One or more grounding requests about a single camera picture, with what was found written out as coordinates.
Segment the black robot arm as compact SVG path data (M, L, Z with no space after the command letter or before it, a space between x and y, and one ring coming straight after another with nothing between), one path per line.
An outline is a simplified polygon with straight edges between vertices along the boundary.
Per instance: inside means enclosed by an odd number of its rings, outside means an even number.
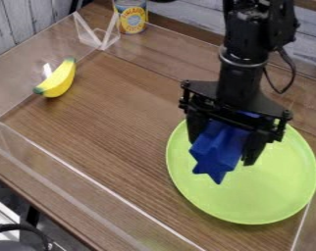
M212 121L250 133L240 148L240 160L250 166L266 145L283 139L291 120L291 111L263 94L260 81L268 77L273 52L293 63L283 46L294 41L298 20L293 0L222 0L222 9L219 79L181 81L179 108L185 114L189 140L199 138Z

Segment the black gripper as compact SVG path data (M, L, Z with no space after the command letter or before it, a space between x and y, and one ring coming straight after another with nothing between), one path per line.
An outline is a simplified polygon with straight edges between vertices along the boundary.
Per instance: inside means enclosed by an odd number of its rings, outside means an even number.
M260 90L246 100L222 100L218 96L218 86L216 81L180 81L183 95L179 99L179 108L185 114L188 140L191 143L195 142L210 120L254 131L246 138L240 156L243 165L252 166L266 144L283 139L291 111Z

